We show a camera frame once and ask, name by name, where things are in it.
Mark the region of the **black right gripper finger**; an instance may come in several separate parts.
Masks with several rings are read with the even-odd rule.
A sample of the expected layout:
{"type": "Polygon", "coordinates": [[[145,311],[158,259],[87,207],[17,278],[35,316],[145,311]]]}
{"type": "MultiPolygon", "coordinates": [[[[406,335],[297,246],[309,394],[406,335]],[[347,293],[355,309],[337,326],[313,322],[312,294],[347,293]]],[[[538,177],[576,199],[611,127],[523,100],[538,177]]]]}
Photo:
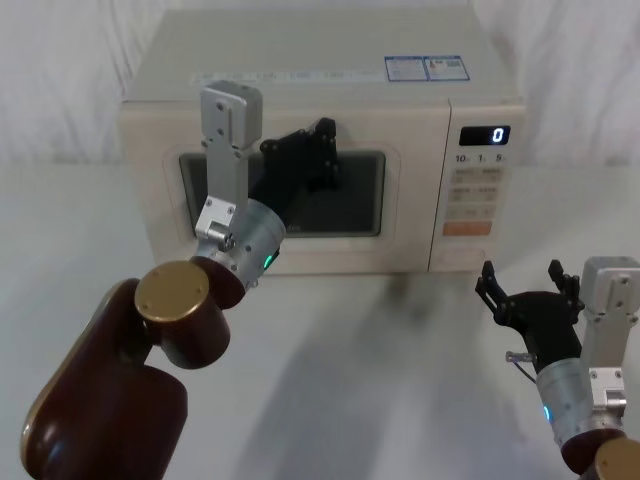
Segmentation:
{"type": "Polygon", "coordinates": [[[495,321],[504,321],[507,310],[507,294],[495,277],[492,261],[485,261],[477,279],[475,292],[491,311],[495,321]]]}
{"type": "Polygon", "coordinates": [[[580,300],[580,277],[567,274],[561,262],[553,259],[548,267],[548,274],[555,284],[559,293],[563,295],[575,308],[583,308],[584,303],[580,300]]]}

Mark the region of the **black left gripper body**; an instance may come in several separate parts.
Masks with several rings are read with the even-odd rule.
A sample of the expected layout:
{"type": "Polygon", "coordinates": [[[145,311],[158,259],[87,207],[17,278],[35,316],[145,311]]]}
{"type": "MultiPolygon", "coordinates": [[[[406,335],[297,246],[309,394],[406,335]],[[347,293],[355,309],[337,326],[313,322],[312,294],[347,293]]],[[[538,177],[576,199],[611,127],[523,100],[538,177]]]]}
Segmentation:
{"type": "Polygon", "coordinates": [[[306,142],[280,141],[264,141],[260,151],[263,173],[250,188],[249,198],[268,207],[283,223],[291,223],[323,176],[320,151],[306,142]]]}

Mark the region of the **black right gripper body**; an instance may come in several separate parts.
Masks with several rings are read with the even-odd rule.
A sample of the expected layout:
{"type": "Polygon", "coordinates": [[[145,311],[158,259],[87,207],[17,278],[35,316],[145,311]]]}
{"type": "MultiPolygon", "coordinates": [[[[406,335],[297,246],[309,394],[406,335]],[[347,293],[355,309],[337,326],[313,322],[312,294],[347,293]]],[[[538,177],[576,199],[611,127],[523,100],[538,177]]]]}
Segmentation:
{"type": "Polygon", "coordinates": [[[534,357],[536,373],[558,361],[580,357],[582,345],[574,329],[584,309],[580,300],[548,291],[529,291],[502,295],[494,303],[494,321],[521,335],[526,351],[534,357]]]}

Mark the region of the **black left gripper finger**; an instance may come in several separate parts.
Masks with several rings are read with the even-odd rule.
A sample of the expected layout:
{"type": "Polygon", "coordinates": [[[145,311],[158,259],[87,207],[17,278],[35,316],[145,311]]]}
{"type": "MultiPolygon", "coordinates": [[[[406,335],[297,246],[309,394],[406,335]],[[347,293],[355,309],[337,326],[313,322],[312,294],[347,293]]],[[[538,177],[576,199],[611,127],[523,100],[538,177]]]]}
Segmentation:
{"type": "Polygon", "coordinates": [[[335,136],[335,121],[323,117],[306,128],[262,141],[259,150],[263,155],[304,155],[334,142],[335,136]]]}
{"type": "Polygon", "coordinates": [[[311,193],[336,190],[340,183],[341,167],[336,151],[329,150],[314,155],[307,168],[306,187],[311,193]]]}

